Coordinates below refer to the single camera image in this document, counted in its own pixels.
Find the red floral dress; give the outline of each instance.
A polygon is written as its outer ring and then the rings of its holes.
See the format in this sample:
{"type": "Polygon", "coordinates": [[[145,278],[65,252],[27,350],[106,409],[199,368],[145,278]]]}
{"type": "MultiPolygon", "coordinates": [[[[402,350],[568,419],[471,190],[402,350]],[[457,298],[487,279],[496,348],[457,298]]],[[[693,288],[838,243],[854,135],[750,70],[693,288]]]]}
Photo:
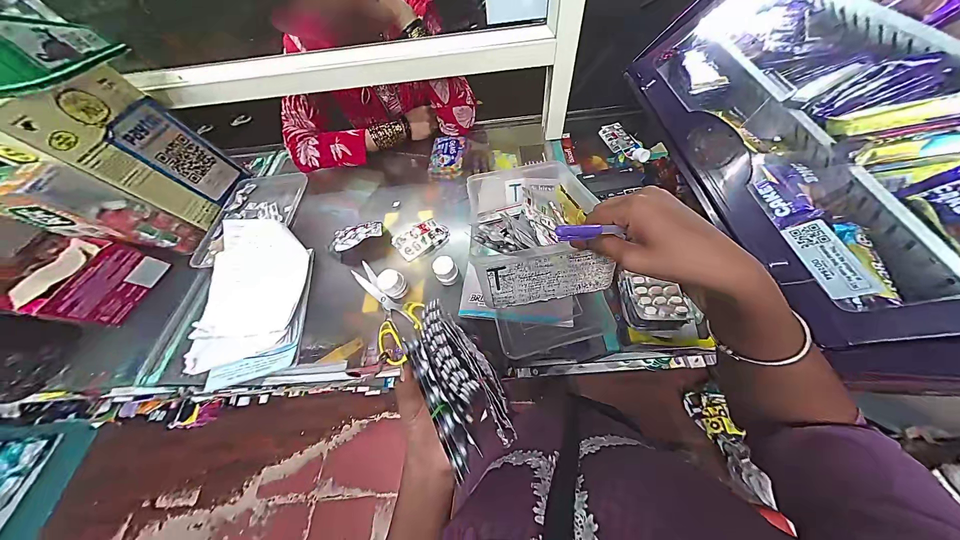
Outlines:
{"type": "MultiPolygon", "coordinates": [[[[440,31],[439,17],[431,0],[406,0],[431,34],[440,31]]],[[[295,17],[284,25],[283,52],[298,53],[336,46],[323,32],[323,25],[309,17],[295,17]]],[[[440,131],[463,135],[473,126],[476,102],[463,77],[415,81],[395,85],[364,86],[315,94],[286,96],[280,105],[283,143],[303,172],[367,162],[366,128],[397,120],[420,106],[437,114],[440,131]],[[355,129],[328,129],[328,108],[339,107],[355,129]]]]}

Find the cardboard box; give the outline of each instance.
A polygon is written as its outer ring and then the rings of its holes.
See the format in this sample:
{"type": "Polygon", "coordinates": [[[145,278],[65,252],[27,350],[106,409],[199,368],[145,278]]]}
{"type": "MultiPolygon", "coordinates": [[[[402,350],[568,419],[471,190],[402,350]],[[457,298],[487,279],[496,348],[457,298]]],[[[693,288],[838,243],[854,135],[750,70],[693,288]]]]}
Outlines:
{"type": "Polygon", "coordinates": [[[206,230],[250,173],[115,70],[0,100],[0,162],[59,162],[206,230]]]}
{"type": "Polygon", "coordinates": [[[0,174],[0,214],[50,233],[125,240],[190,254],[204,230],[66,165],[40,161],[0,174]]]}
{"type": "Polygon", "coordinates": [[[117,326],[168,268],[128,245],[43,233],[0,263],[0,309],[117,326]]]}

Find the stack of medicine strips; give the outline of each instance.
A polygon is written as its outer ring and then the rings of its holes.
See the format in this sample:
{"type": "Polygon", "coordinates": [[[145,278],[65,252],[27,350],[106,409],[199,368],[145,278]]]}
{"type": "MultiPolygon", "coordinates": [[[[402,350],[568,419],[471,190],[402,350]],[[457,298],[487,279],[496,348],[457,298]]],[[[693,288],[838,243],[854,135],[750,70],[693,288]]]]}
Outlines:
{"type": "Polygon", "coordinates": [[[423,312],[420,337],[403,346],[457,482],[462,482],[469,472],[469,447],[480,453],[474,422],[484,408],[504,446],[516,439],[500,378],[437,300],[423,312]]]}

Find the white bottle cap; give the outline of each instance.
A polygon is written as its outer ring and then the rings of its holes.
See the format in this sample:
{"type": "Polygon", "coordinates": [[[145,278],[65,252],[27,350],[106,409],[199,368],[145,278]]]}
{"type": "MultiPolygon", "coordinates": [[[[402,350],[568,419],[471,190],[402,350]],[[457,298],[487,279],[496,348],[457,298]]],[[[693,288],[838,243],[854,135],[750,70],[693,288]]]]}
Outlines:
{"type": "Polygon", "coordinates": [[[400,299],[407,293],[407,281],[397,270],[387,268],[376,277],[376,288],[391,298],[400,299]]]}
{"type": "Polygon", "coordinates": [[[441,255],[433,259],[433,274],[444,285],[453,285],[457,281],[460,271],[450,256],[441,255]]]}
{"type": "Polygon", "coordinates": [[[650,159],[650,151],[643,147],[635,148],[630,153],[630,159],[634,161],[639,161],[641,163],[646,163],[647,160],[650,159]]]}

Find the white frame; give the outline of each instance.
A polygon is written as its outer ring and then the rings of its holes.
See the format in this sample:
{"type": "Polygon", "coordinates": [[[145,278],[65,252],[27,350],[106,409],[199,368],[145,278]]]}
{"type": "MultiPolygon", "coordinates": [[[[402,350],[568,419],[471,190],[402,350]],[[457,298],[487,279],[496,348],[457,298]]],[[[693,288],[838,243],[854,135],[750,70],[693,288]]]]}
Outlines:
{"type": "Polygon", "coordinates": [[[143,71],[128,74],[127,79],[167,107],[179,109],[546,67],[543,136],[558,139],[564,129],[585,2],[549,0],[545,24],[143,71]]]}

